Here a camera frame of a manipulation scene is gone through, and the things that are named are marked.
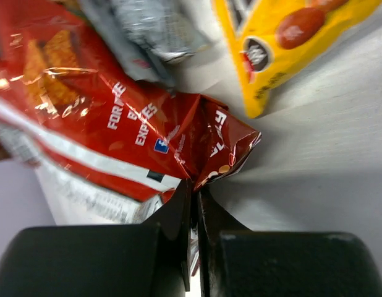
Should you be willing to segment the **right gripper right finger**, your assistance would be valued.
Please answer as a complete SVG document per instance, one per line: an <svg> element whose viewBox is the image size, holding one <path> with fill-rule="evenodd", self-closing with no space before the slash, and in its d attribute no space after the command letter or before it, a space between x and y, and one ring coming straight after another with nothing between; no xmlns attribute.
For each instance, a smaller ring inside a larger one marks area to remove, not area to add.
<svg viewBox="0 0 382 297"><path fill-rule="evenodd" d="M382 296L367 246L341 232L252 231L197 194L203 296Z"/></svg>

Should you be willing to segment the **red Doritos chip bag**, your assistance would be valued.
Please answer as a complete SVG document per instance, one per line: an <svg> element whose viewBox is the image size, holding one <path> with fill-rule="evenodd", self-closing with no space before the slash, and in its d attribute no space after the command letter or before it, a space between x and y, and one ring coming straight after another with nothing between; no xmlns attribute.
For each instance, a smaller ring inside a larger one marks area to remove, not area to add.
<svg viewBox="0 0 382 297"><path fill-rule="evenodd" d="M58 225L144 222L260 138L210 97L130 78L69 3L0 1L0 142L36 166Z"/></svg>

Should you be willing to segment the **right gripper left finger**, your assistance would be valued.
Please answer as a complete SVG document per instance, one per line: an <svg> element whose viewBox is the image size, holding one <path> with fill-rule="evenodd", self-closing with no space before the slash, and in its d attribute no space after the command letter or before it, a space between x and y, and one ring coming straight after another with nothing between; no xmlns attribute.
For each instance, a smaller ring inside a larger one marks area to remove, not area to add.
<svg viewBox="0 0 382 297"><path fill-rule="evenodd" d="M184 296L192 183L136 225L27 228L0 261L0 296Z"/></svg>

